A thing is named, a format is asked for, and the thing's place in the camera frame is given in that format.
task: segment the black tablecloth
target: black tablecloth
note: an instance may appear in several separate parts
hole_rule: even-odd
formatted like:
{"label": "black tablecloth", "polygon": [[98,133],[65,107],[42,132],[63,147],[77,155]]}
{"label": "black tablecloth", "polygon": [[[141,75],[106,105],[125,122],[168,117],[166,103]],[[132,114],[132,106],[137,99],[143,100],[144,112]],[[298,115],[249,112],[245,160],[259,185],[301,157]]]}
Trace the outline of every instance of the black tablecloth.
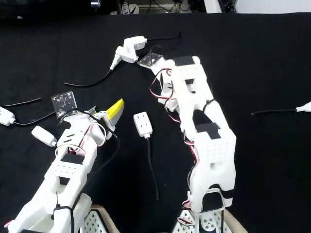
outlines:
{"label": "black tablecloth", "polygon": [[[311,100],[311,15],[138,15],[84,17],[0,27],[0,105],[42,97],[11,108],[19,121],[53,110],[50,96],[72,89],[78,107],[106,109],[119,98],[125,109],[116,133],[121,151],[87,193],[103,205],[121,232],[169,231],[186,198],[186,176],[193,164],[172,122],[148,87],[152,74],[120,63],[102,84],[69,88],[63,81],[87,83],[109,69],[127,37],[164,37],[166,58],[199,56],[215,99],[237,136],[233,215],[250,232],[306,230],[310,201],[310,113],[251,116],[269,108],[293,108]],[[161,200],[155,200],[146,140],[133,113],[146,111],[152,122],[153,163]],[[39,123],[59,137],[56,117]],[[0,125],[0,222],[14,218],[30,200],[54,160],[54,150],[31,136],[32,127]],[[94,169],[115,143],[100,149]]]}

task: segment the black wire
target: black wire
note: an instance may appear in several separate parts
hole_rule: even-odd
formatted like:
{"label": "black wire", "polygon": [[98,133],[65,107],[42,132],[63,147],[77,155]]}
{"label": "black wire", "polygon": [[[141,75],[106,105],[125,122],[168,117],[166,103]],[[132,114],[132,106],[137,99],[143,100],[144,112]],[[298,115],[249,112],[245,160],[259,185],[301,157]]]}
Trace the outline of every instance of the black wire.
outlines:
{"label": "black wire", "polygon": [[5,107],[14,107],[14,106],[19,106],[19,105],[23,105],[23,104],[27,104],[27,103],[33,103],[36,102],[38,100],[41,100],[42,98],[37,98],[34,100],[29,100],[29,101],[25,101],[25,102],[20,102],[20,103],[13,103],[13,104],[8,104],[8,105],[1,105],[0,107],[5,108]]}
{"label": "black wire", "polygon": [[222,210],[222,223],[221,223],[221,233],[224,233],[224,211]]}
{"label": "black wire", "polygon": [[53,210],[53,215],[55,210],[63,210],[69,209],[70,210],[70,219],[71,219],[71,233],[74,233],[74,217],[73,217],[73,209],[69,206],[60,206],[59,204],[56,205],[55,209]]}
{"label": "black wire", "polygon": [[284,112],[297,112],[297,109],[271,109],[271,110],[261,110],[253,112],[252,115],[257,115],[261,113],[284,113]]}
{"label": "black wire", "polygon": [[159,187],[157,185],[157,181],[156,181],[156,174],[155,171],[152,167],[152,162],[151,162],[151,143],[150,143],[150,139],[147,138],[147,142],[148,142],[148,162],[149,162],[149,168],[152,174],[152,179],[154,180],[154,185],[155,185],[155,198],[156,200],[160,200],[159,198]]}
{"label": "black wire", "polygon": [[175,2],[175,4],[172,6],[170,12],[172,12],[173,8],[177,5],[177,2]]}
{"label": "black wire", "polygon": [[67,86],[75,86],[75,87],[91,87],[91,86],[95,86],[97,84],[100,84],[102,81],[104,81],[109,76],[111,71],[112,70],[109,70],[102,79],[100,79],[97,82],[92,83],[92,84],[88,84],[88,85],[79,85],[79,84],[74,84],[74,83],[64,83],[64,84],[67,85]]}
{"label": "black wire", "polygon": [[149,7],[148,7],[148,10],[147,10],[147,13],[150,12],[150,9],[151,9],[151,4],[152,4],[152,0],[149,0]]}
{"label": "black wire", "polygon": [[129,0],[127,0],[127,8],[128,8],[128,14],[130,15],[131,11],[130,11],[130,1]]}
{"label": "black wire", "polygon": [[121,142],[120,142],[120,139],[118,138],[118,136],[115,134],[115,132],[113,132],[105,123],[104,121],[100,121],[98,120],[97,118],[95,118],[92,114],[84,111],[84,110],[81,110],[81,109],[78,109],[78,108],[73,108],[73,109],[70,109],[69,111],[65,112],[60,118],[59,120],[62,121],[66,115],[68,115],[69,113],[73,112],[73,111],[78,111],[78,112],[81,112],[81,113],[84,113],[84,114],[87,114],[89,115],[90,118],[92,118],[93,120],[97,121],[99,124],[101,124],[105,129],[107,129],[109,132],[111,132],[111,134],[115,137],[116,141],[117,141],[117,148],[116,150],[114,151],[114,153],[112,154],[112,156],[106,160],[102,165],[100,165],[100,167],[94,171],[92,174],[90,174],[91,177],[89,177],[86,181],[86,184],[84,185],[84,187],[81,189],[81,191],[79,192],[76,200],[74,201],[73,205],[72,205],[72,209],[74,210],[74,208],[76,207],[76,205],[78,204],[78,201],[80,199],[80,196],[82,195],[82,193],[85,191],[85,188],[86,188],[86,185],[89,183],[90,180],[94,179],[94,177],[105,167],[107,166],[117,155],[117,153],[119,152],[120,150],[120,147],[121,147]]}
{"label": "black wire", "polygon": [[46,116],[43,116],[42,118],[38,119],[38,120],[34,120],[34,121],[31,121],[31,122],[28,122],[28,123],[19,123],[17,121],[14,121],[14,124],[17,124],[17,125],[20,125],[20,126],[26,126],[26,125],[32,125],[32,124],[35,124],[39,121],[42,121],[50,116],[52,116],[55,112],[51,112],[49,114],[47,114]]}
{"label": "black wire", "polygon": [[172,39],[175,39],[175,38],[180,37],[180,35],[181,35],[181,32],[178,32],[176,35],[171,36],[171,37],[153,38],[153,39],[148,39],[148,41],[156,41],[156,40],[172,40]]}
{"label": "black wire", "polygon": [[160,8],[162,8],[163,10],[166,10],[166,11],[168,11],[168,12],[172,12],[172,9],[174,8],[174,6],[172,7],[172,9],[166,9],[166,8],[164,8],[163,6],[161,6],[160,4],[158,4],[157,2],[156,2],[156,0],[152,0],[158,7],[160,7]]}

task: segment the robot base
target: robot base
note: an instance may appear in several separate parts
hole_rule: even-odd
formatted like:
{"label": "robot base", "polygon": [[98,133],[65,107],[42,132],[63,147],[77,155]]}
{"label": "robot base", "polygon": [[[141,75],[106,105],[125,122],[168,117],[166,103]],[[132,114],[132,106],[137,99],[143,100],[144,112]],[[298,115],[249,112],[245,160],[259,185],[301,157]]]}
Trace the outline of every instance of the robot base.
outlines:
{"label": "robot base", "polygon": [[89,212],[80,228],[80,233],[108,233],[98,210]]}
{"label": "robot base", "polygon": [[[193,223],[191,224],[181,224],[180,221],[177,221],[172,233],[220,233],[221,232],[221,212],[206,212],[200,214],[200,222],[201,226],[199,229],[196,229],[194,224],[194,218],[191,215],[189,210],[183,210],[178,218],[185,219],[187,222]],[[224,222],[224,233],[232,233],[227,224]]]}

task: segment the white plug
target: white plug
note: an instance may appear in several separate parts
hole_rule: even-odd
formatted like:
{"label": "white plug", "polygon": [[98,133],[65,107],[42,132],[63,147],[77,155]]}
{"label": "white plug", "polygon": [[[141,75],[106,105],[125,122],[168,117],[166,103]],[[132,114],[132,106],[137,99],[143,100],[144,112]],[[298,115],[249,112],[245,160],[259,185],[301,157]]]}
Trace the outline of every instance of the white plug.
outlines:
{"label": "white plug", "polygon": [[43,129],[42,127],[40,127],[38,125],[31,131],[31,134],[36,139],[38,139],[39,141],[48,145],[49,147],[55,147],[56,146],[57,140],[53,136],[53,134],[51,134],[50,132],[48,132],[47,130]]}
{"label": "white plug", "polygon": [[146,112],[135,114],[134,123],[141,137],[150,137],[150,135],[152,134],[152,126]]}
{"label": "white plug", "polygon": [[297,112],[311,112],[311,102],[296,108]]}
{"label": "white plug", "polygon": [[9,126],[15,122],[15,115],[9,110],[0,107],[0,123],[5,126]]}
{"label": "white plug", "polygon": [[143,36],[135,36],[125,39],[123,47],[117,47],[116,55],[110,66],[110,70],[113,70],[120,61],[135,63],[138,60],[136,50],[143,49],[146,43],[147,39]]}

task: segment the white robotic arm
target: white robotic arm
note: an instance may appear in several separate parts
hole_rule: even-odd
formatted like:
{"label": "white robotic arm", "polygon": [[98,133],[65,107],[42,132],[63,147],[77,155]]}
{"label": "white robotic arm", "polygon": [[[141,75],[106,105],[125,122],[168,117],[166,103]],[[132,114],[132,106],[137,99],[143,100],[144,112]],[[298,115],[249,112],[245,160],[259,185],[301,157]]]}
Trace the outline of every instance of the white robotic arm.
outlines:
{"label": "white robotic arm", "polygon": [[[161,73],[163,80],[161,95],[155,95],[150,91],[164,104],[169,114],[173,111],[179,113],[179,119],[175,121],[180,123],[181,132],[188,139],[185,143],[190,146],[195,156],[195,166],[188,180],[188,200],[183,203],[184,207],[191,210],[190,220],[193,219],[187,221],[179,217],[181,221],[178,222],[187,227],[195,227],[195,232],[199,232],[200,227],[208,232],[215,229],[218,231],[214,217],[232,204],[236,175],[236,137],[213,97],[198,57],[165,60],[162,56],[153,54],[152,57],[157,60],[150,64],[147,61],[151,55],[148,56],[139,64],[151,69],[155,75]],[[195,110],[202,111],[211,122],[196,125],[193,121]],[[209,206],[208,196],[215,192],[219,193],[221,204],[212,207]],[[187,216],[187,211],[184,210],[181,216]]]}
{"label": "white robotic arm", "polygon": [[[114,131],[123,106],[124,102],[120,100],[107,111],[93,114],[93,117],[103,119],[106,126]],[[91,198],[81,191],[96,159],[97,147],[103,145],[111,134],[85,113],[64,117],[64,120],[71,127],[57,142],[56,158],[34,197],[9,224],[9,233],[22,230],[76,233],[90,211]]]}

